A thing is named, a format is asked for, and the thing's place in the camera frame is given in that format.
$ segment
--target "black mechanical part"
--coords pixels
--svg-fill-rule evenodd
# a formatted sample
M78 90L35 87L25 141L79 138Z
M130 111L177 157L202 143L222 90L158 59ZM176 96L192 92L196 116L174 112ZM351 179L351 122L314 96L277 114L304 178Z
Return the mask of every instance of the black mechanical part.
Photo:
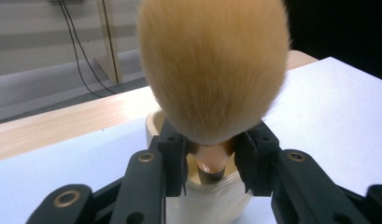
M186 194L188 180L188 150L186 140L166 119L159 135L158 150L163 154L164 173L166 178L166 197L178 197L182 190Z
M164 184L162 154L151 150L136 152L121 180L109 223L162 223Z
M48 195L27 223L80 224L93 219L92 190L85 185L67 185Z
M234 163L246 192L253 196L272 195L272 161L281 150L276 136L265 123L235 137Z
M246 191L273 192L277 223L382 223L382 185L371 186L365 198L337 187L306 153L281 150L263 122L238 134L234 151ZM27 223L164 223L164 198L185 188L187 154L186 139L165 122L149 150L133 155L123 178L94 194L82 185L57 189Z
M312 157L298 150L283 150L276 162L277 182L290 198L298 220L295 223L369 223L349 198L322 171ZM283 192L276 194L276 204L286 201ZM277 221L289 211L275 211Z

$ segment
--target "white table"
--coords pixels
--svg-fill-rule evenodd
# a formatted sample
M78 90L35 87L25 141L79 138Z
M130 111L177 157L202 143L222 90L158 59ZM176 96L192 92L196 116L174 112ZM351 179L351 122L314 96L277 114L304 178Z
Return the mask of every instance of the white table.
M63 185L97 190L121 177L146 148L146 115L1 160L0 223L23 223ZM382 184L382 80L334 59L303 66L263 120L283 149L307 152L336 184L359 194ZM275 223L270 199L253 199L234 223Z

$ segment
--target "metal screw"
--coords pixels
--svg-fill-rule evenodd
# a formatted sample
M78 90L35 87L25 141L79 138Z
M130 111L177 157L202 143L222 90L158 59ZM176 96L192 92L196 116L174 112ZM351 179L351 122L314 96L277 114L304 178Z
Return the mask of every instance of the metal screw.
M80 197L80 192L75 189L70 189L61 193L54 199L54 206L62 208L75 203Z
M146 152L138 156L138 160L142 162L149 162L155 159L155 154Z
M298 152L289 152L287 156L290 158L292 161L305 161L306 157L302 155L301 153Z

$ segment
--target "shaving brush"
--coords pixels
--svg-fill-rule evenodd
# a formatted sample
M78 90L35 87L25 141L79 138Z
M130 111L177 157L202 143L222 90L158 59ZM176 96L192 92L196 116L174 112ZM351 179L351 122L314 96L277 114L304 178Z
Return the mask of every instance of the shaving brush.
M137 25L143 69L166 118L195 144L200 169L221 172L233 152L227 143L258 124L283 83L282 2L143 0Z

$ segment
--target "floor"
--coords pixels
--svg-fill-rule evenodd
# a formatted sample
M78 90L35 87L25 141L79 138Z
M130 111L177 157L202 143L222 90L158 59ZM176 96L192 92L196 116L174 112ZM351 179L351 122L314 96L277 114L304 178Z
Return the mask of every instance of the floor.
M138 50L122 52L119 54L119 59L123 73L122 86L132 85L132 81L144 76L138 59ZM96 60L90 60L90 63L95 74L106 87L115 89L115 92L123 89L112 86ZM92 91L99 91L104 96L111 94L103 90L104 87L98 83L86 61L81 61L79 65L85 82ZM28 111L67 102L88 93L79 77L76 63L1 76L0 120L8 120Z

